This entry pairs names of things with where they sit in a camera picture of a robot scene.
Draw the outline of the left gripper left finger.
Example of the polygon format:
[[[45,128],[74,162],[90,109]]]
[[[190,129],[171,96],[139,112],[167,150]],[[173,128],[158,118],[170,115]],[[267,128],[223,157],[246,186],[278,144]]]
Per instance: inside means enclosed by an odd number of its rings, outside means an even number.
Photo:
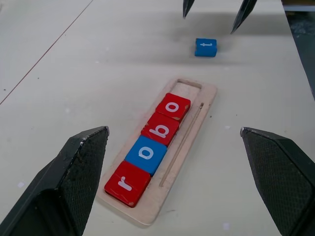
[[[99,186],[109,128],[70,137],[0,224],[0,236],[82,236]]]

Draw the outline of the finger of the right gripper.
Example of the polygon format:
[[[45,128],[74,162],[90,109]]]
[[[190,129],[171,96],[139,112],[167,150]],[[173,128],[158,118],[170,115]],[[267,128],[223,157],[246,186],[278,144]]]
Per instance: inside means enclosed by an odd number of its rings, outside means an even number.
[[[235,18],[231,34],[233,34],[239,28],[239,26],[245,21],[245,19],[254,9],[256,3],[257,0],[243,0],[241,7]]]
[[[183,18],[185,19],[189,13],[195,0],[183,0]]]

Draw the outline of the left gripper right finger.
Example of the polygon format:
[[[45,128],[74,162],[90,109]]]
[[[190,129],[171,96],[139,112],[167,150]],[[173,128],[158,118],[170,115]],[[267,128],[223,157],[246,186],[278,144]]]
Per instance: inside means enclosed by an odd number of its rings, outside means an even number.
[[[275,133],[240,131],[256,188],[282,236],[315,236],[315,162]]]

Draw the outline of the blue letter tile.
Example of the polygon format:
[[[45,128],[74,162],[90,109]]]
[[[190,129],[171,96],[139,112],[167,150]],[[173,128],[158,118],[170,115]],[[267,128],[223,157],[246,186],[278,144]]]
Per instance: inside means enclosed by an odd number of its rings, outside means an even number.
[[[153,176],[167,152],[167,146],[140,135],[125,157],[125,161]]]
[[[196,57],[215,57],[217,54],[217,41],[215,39],[197,38],[195,40]]]

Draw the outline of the wooden letter tray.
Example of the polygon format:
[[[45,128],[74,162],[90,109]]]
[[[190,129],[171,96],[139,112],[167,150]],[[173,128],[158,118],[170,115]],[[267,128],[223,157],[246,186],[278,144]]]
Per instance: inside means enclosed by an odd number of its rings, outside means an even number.
[[[130,207],[105,192],[105,184],[132,148],[150,116],[167,93],[184,97],[191,101],[191,108],[184,116],[179,131],[170,143],[164,159],[151,178],[137,204]],[[137,128],[130,135],[120,152],[114,158],[99,182],[96,193],[98,201],[129,221],[140,226],[149,226],[157,218],[172,188],[200,127],[215,99],[217,87],[191,79],[170,80],[160,91],[150,108],[141,118]]]

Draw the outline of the red letter tile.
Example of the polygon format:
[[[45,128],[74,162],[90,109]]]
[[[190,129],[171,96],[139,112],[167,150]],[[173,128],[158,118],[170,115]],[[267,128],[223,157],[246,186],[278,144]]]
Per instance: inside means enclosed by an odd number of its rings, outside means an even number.
[[[179,126],[180,123],[178,121],[154,112],[141,130],[141,135],[168,147]]]
[[[137,166],[123,161],[104,186],[104,191],[128,207],[135,207],[146,190],[151,175]]]
[[[190,105],[191,101],[189,99],[167,93],[156,107],[156,112],[181,123],[189,111]]]

